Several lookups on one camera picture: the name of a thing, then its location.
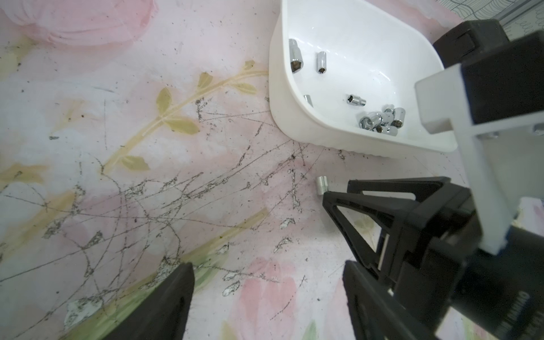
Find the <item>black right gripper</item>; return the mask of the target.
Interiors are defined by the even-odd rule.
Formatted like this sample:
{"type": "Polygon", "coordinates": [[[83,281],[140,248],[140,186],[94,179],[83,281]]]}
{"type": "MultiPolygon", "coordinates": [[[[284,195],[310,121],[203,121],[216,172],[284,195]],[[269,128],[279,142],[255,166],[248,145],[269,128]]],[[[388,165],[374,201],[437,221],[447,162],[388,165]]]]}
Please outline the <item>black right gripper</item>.
{"type": "Polygon", "coordinates": [[[498,339],[543,338],[543,238],[512,227],[500,253],[484,252],[468,188],[448,177],[350,180],[322,203],[356,261],[343,271],[356,339],[435,339],[423,324],[437,328],[449,307],[498,339]],[[394,281],[423,324],[377,280],[394,281]]]}

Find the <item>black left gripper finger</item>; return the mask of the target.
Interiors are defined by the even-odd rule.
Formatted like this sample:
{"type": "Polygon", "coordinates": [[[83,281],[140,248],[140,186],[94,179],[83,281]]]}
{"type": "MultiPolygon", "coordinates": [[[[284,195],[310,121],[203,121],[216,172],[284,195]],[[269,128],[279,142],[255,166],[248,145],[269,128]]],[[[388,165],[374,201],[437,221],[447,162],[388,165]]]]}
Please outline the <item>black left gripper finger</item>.
{"type": "Polygon", "coordinates": [[[105,338],[182,340],[194,288],[193,265],[180,264],[105,338]]]}

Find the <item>small chrome socket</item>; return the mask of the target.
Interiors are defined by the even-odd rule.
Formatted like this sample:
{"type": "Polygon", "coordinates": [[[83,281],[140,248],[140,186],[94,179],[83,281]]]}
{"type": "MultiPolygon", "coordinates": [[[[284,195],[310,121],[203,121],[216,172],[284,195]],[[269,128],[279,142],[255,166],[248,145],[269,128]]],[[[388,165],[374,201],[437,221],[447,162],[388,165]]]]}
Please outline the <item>small chrome socket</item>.
{"type": "Polygon", "coordinates": [[[360,96],[348,95],[347,103],[352,106],[365,106],[367,104],[367,101],[365,99],[362,99],[360,96]]]}

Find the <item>large chrome socket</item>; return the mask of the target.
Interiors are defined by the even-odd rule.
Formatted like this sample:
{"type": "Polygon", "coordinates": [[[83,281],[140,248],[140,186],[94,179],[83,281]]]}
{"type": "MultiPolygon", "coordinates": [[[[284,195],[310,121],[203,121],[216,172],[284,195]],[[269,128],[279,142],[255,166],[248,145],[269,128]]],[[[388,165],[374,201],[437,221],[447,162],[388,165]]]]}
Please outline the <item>large chrome socket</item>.
{"type": "Polygon", "coordinates": [[[298,42],[296,39],[289,39],[289,63],[291,71],[294,73],[299,72],[303,66],[303,56],[300,48],[298,47],[298,42]]]}

